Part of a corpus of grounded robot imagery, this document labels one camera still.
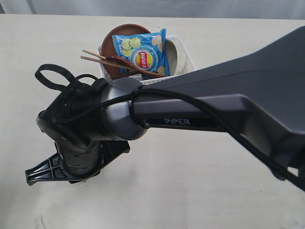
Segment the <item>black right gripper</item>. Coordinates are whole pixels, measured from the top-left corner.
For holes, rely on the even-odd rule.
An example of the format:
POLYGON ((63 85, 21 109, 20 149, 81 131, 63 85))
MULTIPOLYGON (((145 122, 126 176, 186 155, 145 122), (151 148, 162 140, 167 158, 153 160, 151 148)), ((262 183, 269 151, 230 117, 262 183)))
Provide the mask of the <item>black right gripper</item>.
POLYGON ((82 152, 55 145, 57 153, 25 171, 29 186, 37 182, 68 181, 72 184, 87 180, 130 151, 127 141, 93 141, 82 152))

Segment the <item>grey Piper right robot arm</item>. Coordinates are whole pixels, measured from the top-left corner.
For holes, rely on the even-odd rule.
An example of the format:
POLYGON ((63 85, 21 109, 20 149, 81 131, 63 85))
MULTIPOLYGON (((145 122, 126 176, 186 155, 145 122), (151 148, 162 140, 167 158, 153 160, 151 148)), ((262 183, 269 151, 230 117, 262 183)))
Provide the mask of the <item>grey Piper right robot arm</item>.
POLYGON ((35 77, 60 94, 36 123, 56 153, 26 182, 77 183, 96 176, 149 128, 225 132, 279 180, 305 188, 305 29, 244 57, 143 85, 126 77, 81 82, 41 65, 35 77))

